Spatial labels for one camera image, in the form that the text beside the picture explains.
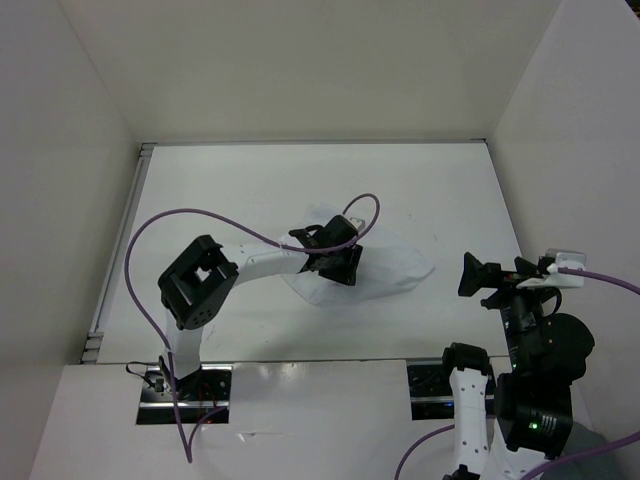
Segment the white skirt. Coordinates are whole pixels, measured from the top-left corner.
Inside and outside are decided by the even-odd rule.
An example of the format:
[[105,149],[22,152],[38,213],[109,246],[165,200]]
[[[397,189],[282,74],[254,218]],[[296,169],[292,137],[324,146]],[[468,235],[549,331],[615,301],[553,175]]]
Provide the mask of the white skirt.
[[363,252],[353,286],[336,283],[314,272],[281,278],[307,303],[316,307],[338,307],[408,293],[435,271],[430,259],[380,223],[358,244]]

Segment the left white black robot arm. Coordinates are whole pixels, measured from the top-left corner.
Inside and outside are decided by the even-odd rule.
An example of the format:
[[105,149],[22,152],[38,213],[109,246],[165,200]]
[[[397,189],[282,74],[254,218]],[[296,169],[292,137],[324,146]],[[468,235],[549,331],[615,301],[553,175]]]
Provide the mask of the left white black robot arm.
[[274,246],[224,247],[209,235],[197,237],[158,280],[169,342],[161,357],[166,391],[180,400],[197,392],[204,327],[219,313],[234,287],[275,275],[307,272],[354,286],[363,247],[352,244],[329,253],[324,250],[350,243],[358,234],[358,228],[338,214],[326,225],[294,229]]

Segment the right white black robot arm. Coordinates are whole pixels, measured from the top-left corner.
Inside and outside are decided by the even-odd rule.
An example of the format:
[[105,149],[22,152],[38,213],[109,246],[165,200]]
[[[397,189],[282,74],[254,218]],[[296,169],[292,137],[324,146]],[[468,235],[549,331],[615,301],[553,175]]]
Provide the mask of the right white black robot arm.
[[444,350],[438,380],[453,393],[452,479],[537,479],[544,465],[560,457],[573,427],[571,385],[586,372],[595,340],[577,317],[543,305],[560,302],[564,289],[583,286],[566,269],[582,270],[583,253],[549,250],[535,263],[521,257],[507,271],[498,263],[463,257],[461,297],[481,289],[482,300],[500,314],[511,369],[498,375],[493,394],[494,432],[487,432],[488,353],[453,343]]

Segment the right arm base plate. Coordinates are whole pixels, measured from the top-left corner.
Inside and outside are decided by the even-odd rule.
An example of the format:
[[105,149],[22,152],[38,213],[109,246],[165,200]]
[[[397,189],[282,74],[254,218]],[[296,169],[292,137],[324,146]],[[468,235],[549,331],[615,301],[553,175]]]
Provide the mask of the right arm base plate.
[[454,418],[450,372],[441,360],[408,361],[406,372],[413,421]]

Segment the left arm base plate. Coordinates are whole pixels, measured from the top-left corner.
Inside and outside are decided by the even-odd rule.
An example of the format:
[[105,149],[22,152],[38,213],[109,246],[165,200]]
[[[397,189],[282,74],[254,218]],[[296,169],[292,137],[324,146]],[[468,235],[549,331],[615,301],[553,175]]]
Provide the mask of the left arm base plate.
[[[161,368],[149,362],[131,362],[125,369],[142,380],[136,424],[174,425],[173,392]],[[205,363],[193,381],[180,387],[177,405],[183,424],[194,425],[210,412],[206,423],[228,422],[232,373],[230,364]]]

